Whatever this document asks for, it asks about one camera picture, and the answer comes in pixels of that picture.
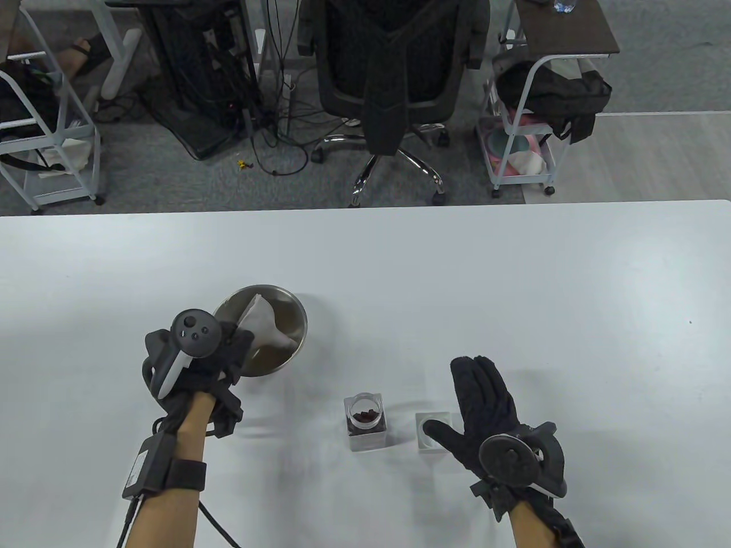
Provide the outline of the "person's left hand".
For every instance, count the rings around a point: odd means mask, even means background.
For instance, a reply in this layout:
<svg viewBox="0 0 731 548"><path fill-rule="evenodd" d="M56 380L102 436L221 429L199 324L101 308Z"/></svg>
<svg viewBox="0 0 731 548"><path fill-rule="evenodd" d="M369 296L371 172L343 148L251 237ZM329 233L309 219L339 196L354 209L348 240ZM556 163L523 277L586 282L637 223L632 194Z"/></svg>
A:
<svg viewBox="0 0 731 548"><path fill-rule="evenodd" d="M181 413L197 393L210 395L214 407L209 423L225 437L243 419L241 401L232 393L240 381L254 336L235 323L218 321L199 309L179 314L170 329L144 338L148 357L143 380L166 413Z"/></svg>

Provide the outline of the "person's right hand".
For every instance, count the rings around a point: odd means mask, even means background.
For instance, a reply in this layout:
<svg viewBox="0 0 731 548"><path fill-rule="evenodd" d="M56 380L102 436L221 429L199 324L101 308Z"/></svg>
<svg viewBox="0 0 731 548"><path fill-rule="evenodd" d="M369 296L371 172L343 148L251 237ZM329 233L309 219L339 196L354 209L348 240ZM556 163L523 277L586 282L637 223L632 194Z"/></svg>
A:
<svg viewBox="0 0 731 548"><path fill-rule="evenodd" d="M423 432L477 478L485 478L479 449L491 436L511 432L519 426L514 399L495 364L486 357L454 358L450 371L464 420L464 433L437 420L426 420Z"/></svg>

